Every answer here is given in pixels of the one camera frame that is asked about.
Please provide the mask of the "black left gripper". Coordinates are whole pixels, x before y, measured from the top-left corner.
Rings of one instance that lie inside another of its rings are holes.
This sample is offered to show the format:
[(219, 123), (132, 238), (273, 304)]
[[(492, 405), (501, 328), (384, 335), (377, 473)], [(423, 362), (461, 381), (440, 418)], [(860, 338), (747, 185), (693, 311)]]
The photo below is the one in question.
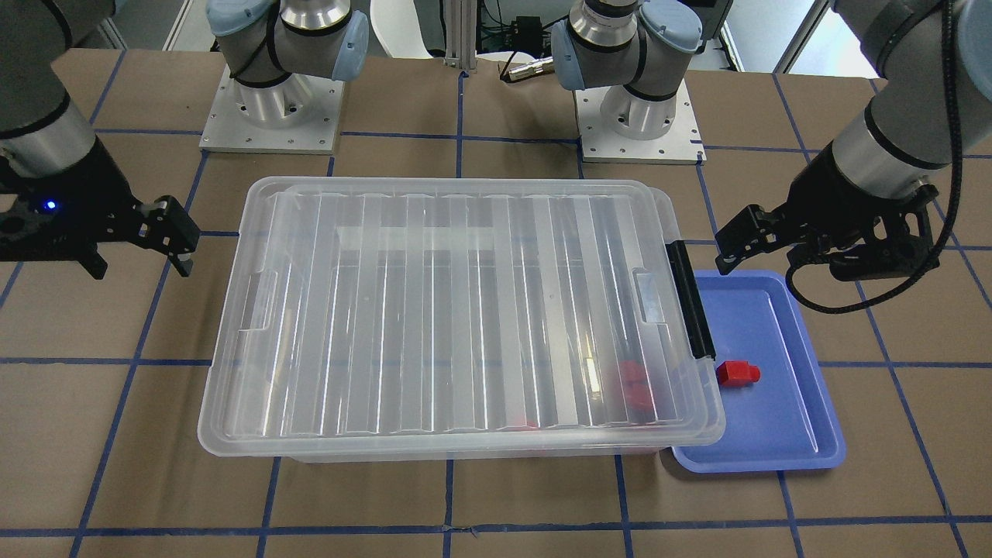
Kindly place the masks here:
[(715, 265), (722, 276), (758, 253), (770, 253), (793, 245), (790, 265), (828, 264), (834, 254), (861, 243), (861, 229), (874, 227), (875, 218), (892, 206), (932, 202), (938, 190), (921, 184), (897, 200), (866, 193), (841, 173), (828, 147), (812, 159), (790, 185), (787, 200), (773, 211), (750, 204), (738, 212), (715, 236)]

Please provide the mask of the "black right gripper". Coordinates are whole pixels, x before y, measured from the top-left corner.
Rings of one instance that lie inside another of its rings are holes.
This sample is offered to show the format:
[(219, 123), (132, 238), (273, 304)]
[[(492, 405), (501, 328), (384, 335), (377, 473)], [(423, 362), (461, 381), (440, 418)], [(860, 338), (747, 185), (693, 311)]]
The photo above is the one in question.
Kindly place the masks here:
[(2, 194), (15, 195), (15, 200), (21, 195), (30, 201), (56, 200), (72, 209), (90, 243), (77, 261), (95, 280), (104, 279), (109, 268), (97, 250), (100, 243), (130, 243), (159, 252), (181, 277), (194, 268), (192, 254), (201, 239), (194, 219), (173, 195), (149, 204), (136, 198), (100, 140), (81, 161), (40, 179), (16, 174), (11, 161), (2, 159)]

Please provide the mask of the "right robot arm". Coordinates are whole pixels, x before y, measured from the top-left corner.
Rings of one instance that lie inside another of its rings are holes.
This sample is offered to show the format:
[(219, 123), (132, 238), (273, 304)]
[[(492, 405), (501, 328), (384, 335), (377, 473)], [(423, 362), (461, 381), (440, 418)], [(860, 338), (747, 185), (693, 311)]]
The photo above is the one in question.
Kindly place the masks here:
[(177, 140), (193, 174), (205, 121), (234, 122), (242, 153), (329, 155), (343, 111), (327, 105), (360, 74), (374, 33), (351, 1), (181, 3), (208, 20), (219, 52), (90, 50), (137, 1), (2, 3), (2, 262), (67, 262), (102, 279), (100, 248), (159, 252), (177, 274), (201, 230), (192, 186), (129, 183), (115, 162)]

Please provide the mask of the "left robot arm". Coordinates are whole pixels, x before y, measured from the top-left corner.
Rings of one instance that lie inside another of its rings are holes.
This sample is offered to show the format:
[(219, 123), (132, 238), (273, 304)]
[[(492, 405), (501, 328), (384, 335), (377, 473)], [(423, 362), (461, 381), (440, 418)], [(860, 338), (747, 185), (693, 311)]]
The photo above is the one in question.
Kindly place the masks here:
[[(716, 233), (719, 272), (789, 248), (790, 268), (839, 281), (895, 279), (938, 265), (927, 207), (933, 173), (990, 135), (988, 1), (834, 1), (886, 86), (793, 180), (787, 200), (748, 205)], [(577, 1), (550, 29), (568, 91), (604, 89), (598, 129), (651, 146), (677, 120), (677, 91), (702, 44), (679, 1)]]

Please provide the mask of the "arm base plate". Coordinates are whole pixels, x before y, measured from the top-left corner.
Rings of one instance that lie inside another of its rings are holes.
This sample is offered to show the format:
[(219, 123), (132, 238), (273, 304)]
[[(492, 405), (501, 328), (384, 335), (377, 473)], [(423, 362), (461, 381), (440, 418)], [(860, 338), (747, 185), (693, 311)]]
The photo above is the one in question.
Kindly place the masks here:
[(687, 82), (648, 102), (624, 86), (573, 93), (582, 158), (592, 163), (695, 165), (708, 161)]
[(212, 153), (333, 155), (345, 86), (292, 74), (270, 88), (248, 88), (224, 67), (199, 147)]

